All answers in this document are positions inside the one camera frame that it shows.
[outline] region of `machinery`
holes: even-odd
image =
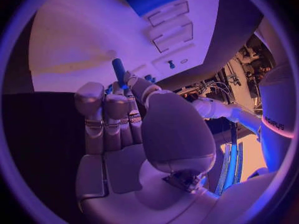
[[[32,1],[3,37],[0,60],[7,64],[15,33],[42,5],[32,20],[28,66],[35,91],[74,93],[84,117],[85,154],[75,167],[73,197],[89,222],[242,224],[273,220],[277,213],[294,217],[282,206],[296,203],[290,194],[297,192],[298,178],[298,54],[286,32],[292,26],[286,20],[289,26],[283,26],[265,0],[252,0],[261,11],[249,0],[202,0],[209,11],[197,9],[198,0]],[[248,16],[236,21],[233,36],[226,21],[241,7]],[[276,63],[259,83],[261,117],[234,103],[229,89],[226,103],[201,96],[213,84],[204,80],[254,31]],[[231,78],[238,84],[237,76]],[[198,94],[192,102],[182,97],[190,91]],[[226,167],[211,190],[208,173],[219,150],[204,119],[221,117],[231,125],[231,150],[225,153],[232,159],[239,151],[240,123],[257,136],[267,169],[239,183],[240,167]],[[0,167],[17,201],[38,223],[65,223],[24,182],[2,129],[1,135]]]

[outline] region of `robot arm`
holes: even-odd
[[[239,105],[226,105],[218,100],[206,97],[200,97],[192,104],[203,118],[226,117],[232,122],[241,123],[260,137],[261,119],[255,114],[242,109]]]

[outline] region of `pink stripe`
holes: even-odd
[[[286,138],[294,138],[294,133],[293,133],[293,132],[278,129],[276,126],[273,126],[273,125],[269,124],[269,123],[267,122],[267,120],[266,120],[264,117],[262,117],[262,122],[263,122],[263,124],[264,124],[266,127],[268,127],[268,128],[269,128],[270,130],[272,130],[273,132],[278,133],[278,134],[280,134],[281,136],[284,136],[284,137],[286,137]]]

